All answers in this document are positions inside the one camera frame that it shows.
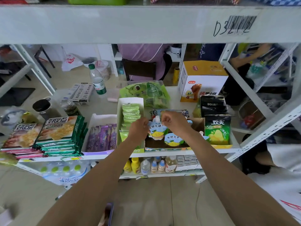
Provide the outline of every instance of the person's left hand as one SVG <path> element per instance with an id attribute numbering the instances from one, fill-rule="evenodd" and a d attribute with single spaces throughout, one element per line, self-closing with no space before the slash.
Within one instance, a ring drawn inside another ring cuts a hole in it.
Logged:
<path id="1" fill-rule="evenodd" d="M 145 140 L 149 129 L 150 127 L 148 126 L 148 119 L 141 117 L 131 124 L 127 139 L 130 141 L 135 141 L 139 145 L 141 141 Z"/>

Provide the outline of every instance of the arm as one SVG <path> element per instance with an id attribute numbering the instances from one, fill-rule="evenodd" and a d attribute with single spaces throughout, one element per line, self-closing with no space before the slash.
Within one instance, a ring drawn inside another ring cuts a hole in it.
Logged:
<path id="1" fill-rule="evenodd" d="M 245 58 L 239 58 L 238 56 L 235 58 L 231 58 L 229 60 L 230 64 L 233 66 L 233 68 L 237 69 L 249 62 L 251 62 L 254 59 L 257 59 L 260 56 L 263 56 L 265 53 L 267 53 L 270 48 L 271 44 L 262 44 L 253 54 L 251 54 L 249 57 Z"/>
<path id="2" fill-rule="evenodd" d="M 200 137 L 182 114 L 166 111 L 162 123 L 189 144 L 235 225 L 299 225 L 275 199 Z"/>
<path id="3" fill-rule="evenodd" d="M 133 122 L 127 139 L 68 190 L 38 226 L 98 225 L 126 161 L 148 131 L 146 118 Z"/>

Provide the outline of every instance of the glass jar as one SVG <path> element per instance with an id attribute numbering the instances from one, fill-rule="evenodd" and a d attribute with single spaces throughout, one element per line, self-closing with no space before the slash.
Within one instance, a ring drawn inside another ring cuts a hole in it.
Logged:
<path id="1" fill-rule="evenodd" d="M 45 120 L 61 117 L 61 114 L 56 109 L 52 108 L 50 102 L 46 99 L 36 101 L 32 105 L 32 108 L 37 111 Z"/>
<path id="2" fill-rule="evenodd" d="M 81 113 L 77 106 L 70 99 L 62 100 L 61 107 L 66 112 L 68 116 L 80 116 Z"/>

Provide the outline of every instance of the plastic bag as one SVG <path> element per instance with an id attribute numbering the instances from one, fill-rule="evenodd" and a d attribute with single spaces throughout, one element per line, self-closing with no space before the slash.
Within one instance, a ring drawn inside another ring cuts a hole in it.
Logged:
<path id="1" fill-rule="evenodd" d="M 144 99 L 145 107 L 168 108 L 170 96 L 165 89 L 163 81 L 128 81 L 127 85 L 120 89 L 121 98 L 139 97 Z"/>
<path id="2" fill-rule="evenodd" d="M 70 71 L 73 68 L 83 65 L 82 61 L 74 54 L 66 54 L 64 48 L 64 62 L 62 63 L 62 71 Z"/>

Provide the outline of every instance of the basket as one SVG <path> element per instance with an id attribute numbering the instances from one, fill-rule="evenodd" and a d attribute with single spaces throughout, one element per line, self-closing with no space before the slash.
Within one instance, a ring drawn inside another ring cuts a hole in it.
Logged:
<path id="1" fill-rule="evenodd" d="M 102 79 L 104 81 L 108 80 L 110 78 L 110 73 L 109 73 L 109 63 L 105 60 L 98 60 L 95 62 L 95 68 L 98 70 L 102 76 Z"/>

